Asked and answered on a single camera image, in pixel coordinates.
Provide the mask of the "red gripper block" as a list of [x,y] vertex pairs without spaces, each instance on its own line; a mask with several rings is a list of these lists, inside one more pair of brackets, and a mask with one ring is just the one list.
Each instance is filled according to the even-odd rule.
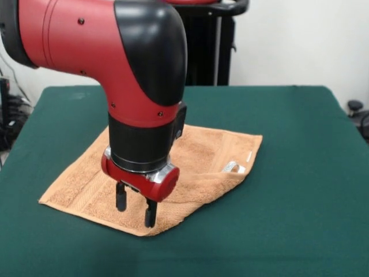
[[101,158],[102,171],[116,180],[116,208],[119,212],[126,210],[127,194],[125,184],[146,197],[145,227],[153,228],[156,223],[157,202],[162,202],[173,191],[179,179],[180,170],[167,163],[161,170],[152,173],[132,173],[117,166],[111,157],[108,146]]

